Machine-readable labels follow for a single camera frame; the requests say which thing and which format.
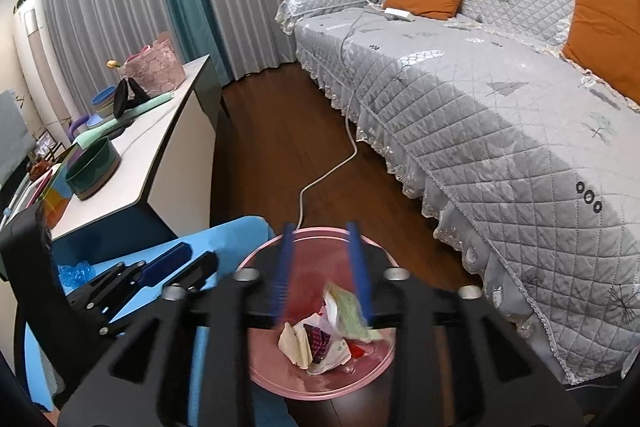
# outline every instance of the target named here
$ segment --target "gray quilted sofa cover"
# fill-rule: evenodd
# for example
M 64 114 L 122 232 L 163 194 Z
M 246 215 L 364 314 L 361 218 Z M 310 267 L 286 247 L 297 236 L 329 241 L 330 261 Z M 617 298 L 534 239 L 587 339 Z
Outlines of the gray quilted sofa cover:
M 276 20 L 434 237 L 575 384 L 624 375 L 640 346 L 640 114 L 561 56 L 574 3 L 463 0 L 455 19 L 403 22 L 285 0 Z

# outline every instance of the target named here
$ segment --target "pink bag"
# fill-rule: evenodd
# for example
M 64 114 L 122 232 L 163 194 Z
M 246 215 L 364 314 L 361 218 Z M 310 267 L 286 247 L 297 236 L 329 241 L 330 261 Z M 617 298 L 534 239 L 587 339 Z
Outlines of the pink bag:
M 118 68 L 118 74 L 135 79 L 151 98 L 176 89 L 187 78 L 170 40 L 146 46 Z

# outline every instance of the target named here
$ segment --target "white standing air conditioner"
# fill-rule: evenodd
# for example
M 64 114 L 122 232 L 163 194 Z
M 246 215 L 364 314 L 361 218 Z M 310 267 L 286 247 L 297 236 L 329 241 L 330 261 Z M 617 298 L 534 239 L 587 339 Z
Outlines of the white standing air conditioner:
M 68 147 L 65 130 L 80 113 L 53 50 L 42 0 L 26 0 L 14 22 L 15 47 L 33 103 L 51 136 Z

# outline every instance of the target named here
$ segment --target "sofa armrest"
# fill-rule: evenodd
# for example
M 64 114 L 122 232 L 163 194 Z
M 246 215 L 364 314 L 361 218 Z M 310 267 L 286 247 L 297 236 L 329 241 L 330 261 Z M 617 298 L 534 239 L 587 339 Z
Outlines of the sofa armrest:
M 376 3 L 378 0 L 369 0 L 369 2 Z M 296 22 L 300 19 L 366 5 L 366 0 L 284 0 L 278 8 L 275 20 L 283 32 L 291 35 Z

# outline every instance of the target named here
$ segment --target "white tabletop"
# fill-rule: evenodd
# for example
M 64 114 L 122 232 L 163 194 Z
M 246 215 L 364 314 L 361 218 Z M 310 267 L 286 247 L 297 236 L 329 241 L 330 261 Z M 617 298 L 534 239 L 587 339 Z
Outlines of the white tabletop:
M 177 109 L 190 92 L 200 70 L 207 61 L 201 57 L 185 64 L 187 79 L 166 103 L 141 114 L 126 131 L 113 140 L 122 157 L 120 166 L 107 184 L 90 198 L 81 201 L 73 196 L 53 227 L 53 240 L 138 203 L 147 178 Z

